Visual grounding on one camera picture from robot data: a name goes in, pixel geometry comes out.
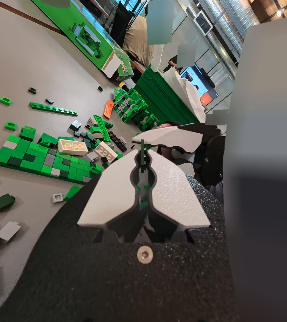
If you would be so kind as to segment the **white crumpled paper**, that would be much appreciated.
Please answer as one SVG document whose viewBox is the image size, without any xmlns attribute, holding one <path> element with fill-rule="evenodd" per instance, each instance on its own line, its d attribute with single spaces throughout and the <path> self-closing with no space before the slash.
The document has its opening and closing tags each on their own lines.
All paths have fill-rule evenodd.
<svg viewBox="0 0 287 322">
<path fill-rule="evenodd" d="M 186 106 L 186 110 L 189 110 L 200 123 L 205 123 L 205 110 L 198 90 L 189 80 L 180 77 L 178 72 L 180 67 L 178 62 L 175 61 L 177 59 L 174 57 L 169 59 L 168 66 L 170 68 L 161 73 L 161 76 Z"/>
</svg>

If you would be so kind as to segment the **metal duct pipe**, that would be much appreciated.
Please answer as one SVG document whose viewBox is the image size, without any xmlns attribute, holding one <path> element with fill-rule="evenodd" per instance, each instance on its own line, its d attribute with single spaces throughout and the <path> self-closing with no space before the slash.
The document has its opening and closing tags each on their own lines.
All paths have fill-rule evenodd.
<svg viewBox="0 0 287 322">
<path fill-rule="evenodd" d="M 207 32 L 202 29 L 200 31 L 204 33 L 214 53 L 220 58 L 230 78 L 234 80 L 247 28 L 260 24 L 249 1 L 189 1 L 186 13 L 195 22 L 204 19 L 211 27 Z"/>
</svg>

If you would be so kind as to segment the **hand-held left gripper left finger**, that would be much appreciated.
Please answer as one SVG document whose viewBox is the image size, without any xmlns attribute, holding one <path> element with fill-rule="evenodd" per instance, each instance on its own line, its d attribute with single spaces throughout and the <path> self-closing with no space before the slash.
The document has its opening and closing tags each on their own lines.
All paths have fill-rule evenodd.
<svg viewBox="0 0 287 322">
<path fill-rule="evenodd" d="M 136 186 L 140 161 L 140 151 L 133 150 L 98 176 L 77 222 L 80 227 L 114 231 L 124 242 L 135 240 L 144 222 Z"/>
</svg>

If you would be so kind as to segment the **grey desk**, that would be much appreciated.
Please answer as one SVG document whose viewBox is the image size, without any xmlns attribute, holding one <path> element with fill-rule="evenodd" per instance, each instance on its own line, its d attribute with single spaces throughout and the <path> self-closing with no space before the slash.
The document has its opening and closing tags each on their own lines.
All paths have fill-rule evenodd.
<svg viewBox="0 0 287 322">
<path fill-rule="evenodd" d="M 43 133 L 55 138 L 72 136 L 70 124 L 81 122 L 81 131 L 93 114 L 102 115 L 119 82 L 103 72 L 64 35 L 0 7 L 0 148 L 21 127 L 36 128 L 34 142 Z M 37 90 L 35 95 L 29 87 Z M 74 110 L 77 117 L 34 110 L 30 102 Z M 4 128 L 7 121 L 16 131 Z M 0 212 L 0 230 L 18 222 L 20 230 L 8 243 L 0 243 L 0 306 L 15 287 L 40 234 L 65 204 L 52 203 L 52 195 L 65 195 L 73 183 L 0 167 L 0 196 L 10 194 L 15 203 Z"/>
</svg>

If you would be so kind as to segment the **long green plate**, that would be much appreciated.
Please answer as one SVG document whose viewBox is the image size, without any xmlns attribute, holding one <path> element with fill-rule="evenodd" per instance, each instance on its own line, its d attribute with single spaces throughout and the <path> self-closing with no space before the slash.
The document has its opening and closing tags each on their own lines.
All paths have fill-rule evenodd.
<svg viewBox="0 0 287 322">
<path fill-rule="evenodd" d="M 38 111 L 53 112 L 53 113 L 57 113 L 57 114 L 70 115 L 70 116 L 74 116 L 74 117 L 78 116 L 78 113 L 76 111 L 74 111 L 74 110 L 54 107 L 54 106 L 51 106 L 51 105 L 45 105 L 45 104 L 30 102 L 29 106 L 32 109 L 38 110 Z"/>
</svg>

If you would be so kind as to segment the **black studded plate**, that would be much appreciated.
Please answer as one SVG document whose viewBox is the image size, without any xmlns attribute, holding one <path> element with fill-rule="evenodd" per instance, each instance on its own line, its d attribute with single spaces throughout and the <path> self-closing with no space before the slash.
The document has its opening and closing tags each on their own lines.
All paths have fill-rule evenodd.
<svg viewBox="0 0 287 322">
<path fill-rule="evenodd" d="M 108 131 L 111 141 L 120 149 L 120 151 L 125 152 L 127 148 L 125 147 L 125 142 L 118 138 L 112 131 Z"/>
</svg>

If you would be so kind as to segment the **green toy box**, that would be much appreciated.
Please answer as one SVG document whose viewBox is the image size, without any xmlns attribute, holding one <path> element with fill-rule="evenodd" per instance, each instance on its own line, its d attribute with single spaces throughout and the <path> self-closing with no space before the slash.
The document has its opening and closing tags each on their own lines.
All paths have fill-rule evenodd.
<svg viewBox="0 0 287 322">
<path fill-rule="evenodd" d="M 33 2 L 108 78 L 123 81 L 134 76 L 129 56 L 81 1 Z"/>
</svg>

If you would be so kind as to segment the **cream upturned brick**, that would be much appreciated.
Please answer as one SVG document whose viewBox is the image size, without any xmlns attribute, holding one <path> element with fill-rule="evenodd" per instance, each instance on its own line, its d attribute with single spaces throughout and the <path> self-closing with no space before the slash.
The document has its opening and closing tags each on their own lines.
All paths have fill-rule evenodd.
<svg viewBox="0 0 287 322">
<path fill-rule="evenodd" d="M 66 155 L 81 155 L 85 156 L 89 153 L 89 150 L 84 142 L 59 139 L 57 148 L 60 153 Z"/>
</svg>

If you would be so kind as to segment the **dark green slope brick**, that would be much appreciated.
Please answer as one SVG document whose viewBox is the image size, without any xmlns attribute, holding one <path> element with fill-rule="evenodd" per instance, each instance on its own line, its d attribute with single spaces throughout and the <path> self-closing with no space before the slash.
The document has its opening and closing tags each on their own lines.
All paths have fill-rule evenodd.
<svg viewBox="0 0 287 322">
<path fill-rule="evenodd" d="M 0 196 L 0 212 L 8 207 L 11 207 L 15 202 L 15 197 L 10 194 Z"/>
</svg>

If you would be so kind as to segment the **dark green brick assembly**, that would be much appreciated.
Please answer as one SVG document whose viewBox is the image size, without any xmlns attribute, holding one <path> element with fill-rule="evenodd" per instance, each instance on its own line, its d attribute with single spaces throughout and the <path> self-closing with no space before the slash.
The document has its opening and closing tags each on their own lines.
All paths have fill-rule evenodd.
<svg viewBox="0 0 287 322">
<path fill-rule="evenodd" d="M 147 145 L 144 141 L 144 139 L 141 139 L 141 152 L 140 152 L 140 156 L 141 156 L 141 160 L 140 160 L 140 173 L 144 173 L 144 171 L 146 170 L 146 151 L 147 151 Z"/>
</svg>

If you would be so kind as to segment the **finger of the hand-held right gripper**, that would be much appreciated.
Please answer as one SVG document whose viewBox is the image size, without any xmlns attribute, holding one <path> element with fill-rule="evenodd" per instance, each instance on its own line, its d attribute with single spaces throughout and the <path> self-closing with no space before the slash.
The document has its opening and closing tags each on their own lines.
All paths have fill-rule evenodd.
<svg viewBox="0 0 287 322">
<path fill-rule="evenodd" d="M 180 165 L 183 163 L 190 163 L 194 164 L 194 159 L 195 159 L 195 153 L 189 154 L 189 153 L 182 153 L 181 151 L 172 148 L 171 149 L 171 157 L 172 157 L 172 162 Z"/>
<path fill-rule="evenodd" d="M 181 152 L 192 154 L 201 145 L 203 134 L 196 132 L 195 125 L 171 126 L 145 131 L 132 138 L 133 143 L 150 146 L 175 148 Z"/>
</svg>

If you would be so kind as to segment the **bright green holed plate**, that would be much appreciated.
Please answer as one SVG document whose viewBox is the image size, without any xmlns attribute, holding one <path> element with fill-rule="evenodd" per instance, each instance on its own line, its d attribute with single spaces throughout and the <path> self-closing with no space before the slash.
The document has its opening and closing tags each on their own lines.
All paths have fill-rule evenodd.
<svg viewBox="0 0 287 322">
<path fill-rule="evenodd" d="M 103 140 L 105 142 L 111 142 L 111 138 L 110 138 L 109 133 L 105 127 L 102 117 L 94 114 L 93 118 L 95 121 L 94 121 L 92 127 L 94 127 L 96 131 L 99 131 L 103 135 Z"/>
</svg>

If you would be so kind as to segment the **orange brick separator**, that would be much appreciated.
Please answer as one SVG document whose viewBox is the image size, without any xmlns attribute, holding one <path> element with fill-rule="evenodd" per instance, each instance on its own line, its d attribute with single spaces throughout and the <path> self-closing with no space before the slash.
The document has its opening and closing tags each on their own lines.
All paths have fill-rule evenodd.
<svg viewBox="0 0 287 322">
<path fill-rule="evenodd" d="M 107 119 L 110 119 L 113 108 L 114 108 L 114 102 L 112 100 L 108 100 L 103 111 L 103 116 Z"/>
</svg>

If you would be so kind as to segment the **computer monitor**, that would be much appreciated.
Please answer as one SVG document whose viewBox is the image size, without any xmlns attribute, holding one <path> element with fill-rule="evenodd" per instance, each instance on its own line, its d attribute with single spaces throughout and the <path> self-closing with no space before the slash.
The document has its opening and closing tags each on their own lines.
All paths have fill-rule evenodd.
<svg viewBox="0 0 287 322">
<path fill-rule="evenodd" d="M 210 76 L 208 76 L 203 68 L 199 68 L 197 64 L 184 69 L 181 72 L 180 77 L 187 79 L 192 85 L 198 87 L 200 100 L 205 106 L 218 97 L 218 93 L 215 90 L 215 84 Z"/>
</svg>

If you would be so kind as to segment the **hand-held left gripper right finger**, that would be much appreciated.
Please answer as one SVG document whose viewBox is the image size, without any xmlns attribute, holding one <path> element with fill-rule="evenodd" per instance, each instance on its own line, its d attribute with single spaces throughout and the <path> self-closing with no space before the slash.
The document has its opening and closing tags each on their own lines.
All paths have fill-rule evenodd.
<svg viewBox="0 0 287 322">
<path fill-rule="evenodd" d="M 187 242 L 188 230 L 211 226 L 185 173 L 162 155 L 149 150 L 147 221 L 145 232 L 152 243 Z"/>
</svg>

